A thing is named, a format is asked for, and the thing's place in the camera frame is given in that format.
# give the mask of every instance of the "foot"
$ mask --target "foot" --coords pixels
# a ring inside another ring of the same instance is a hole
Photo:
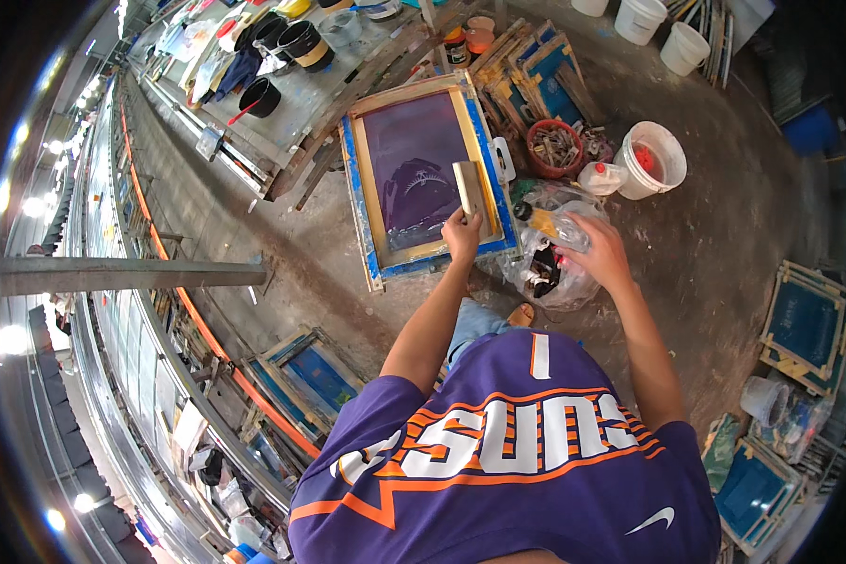
[[[516,310],[511,311],[510,315],[508,315],[508,323],[513,327],[530,327],[533,324],[533,318],[535,316],[536,312],[533,310],[533,307],[524,301],[517,306]]]

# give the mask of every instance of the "purple jersey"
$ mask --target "purple jersey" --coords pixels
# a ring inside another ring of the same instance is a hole
[[[688,423],[650,432],[573,339],[487,335],[429,400],[397,376],[342,408],[292,499],[298,562],[713,562]]]

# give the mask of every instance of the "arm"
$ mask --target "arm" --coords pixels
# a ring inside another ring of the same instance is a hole
[[[563,249],[561,253],[586,269],[614,300],[627,339],[630,377],[642,422],[657,431],[665,423],[685,421],[680,382],[649,306],[630,277],[620,234],[602,220],[567,215],[587,232],[592,248],[586,254],[571,249]]]
[[[469,225],[462,220],[463,209],[458,208],[442,227],[442,237],[451,252],[451,265],[398,334],[380,372],[380,376],[400,376],[410,380],[426,397],[432,392],[451,344],[457,310],[467,293],[467,277],[479,246],[482,213],[477,212]]]

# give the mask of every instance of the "hand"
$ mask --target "hand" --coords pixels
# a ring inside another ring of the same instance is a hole
[[[569,211],[565,213],[587,232],[592,241],[592,248],[583,254],[573,249],[557,247],[558,254],[563,254],[565,258],[586,269],[596,282],[608,290],[612,298],[621,291],[634,288],[627,254],[623,251],[623,242],[617,229],[598,218],[584,218]]]
[[[463,208],[451,214],[442,226],[442,238],[448,243],[451,262],[473,265],[476,249],[479,247],[479,228],[483,224],[483,213],[477,211],[469,223],[463,222]]]

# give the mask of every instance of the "jeans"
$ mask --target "jeans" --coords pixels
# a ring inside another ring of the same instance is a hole
[[[486,308],[472,298],[461,299],[461,309],[457,311],[457,323],[448,346],[448,369],[457,362],[464,350],[473,342],[489,333],[505,333],[515,328],[494,311]]]

